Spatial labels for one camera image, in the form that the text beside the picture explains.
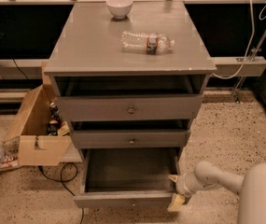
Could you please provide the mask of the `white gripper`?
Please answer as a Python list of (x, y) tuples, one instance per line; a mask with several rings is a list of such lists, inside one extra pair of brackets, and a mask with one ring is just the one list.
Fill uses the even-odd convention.
[(167, 211), (178, 212), (186, 200), (185, 197), (190, 197), (199, 191), (202, 187), (202, 183), (194, 172), (190, 172), (186, 175), (169, 175), (169, 179), (175, 183), (176, 191), (179, 194), (173, 194), (172, 200), (167, 207)]

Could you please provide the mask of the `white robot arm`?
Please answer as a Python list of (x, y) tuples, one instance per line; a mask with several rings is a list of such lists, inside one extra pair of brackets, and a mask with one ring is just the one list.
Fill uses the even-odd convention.
[(239, 196), (237, 224), (266, 224), (266, 163), (237, 175), (209, 161), (200, 161), (192, 172), (169, 175), (169, 179), (175, 183), (169, 212), (178, 211), (197, 191), (224, 188)]

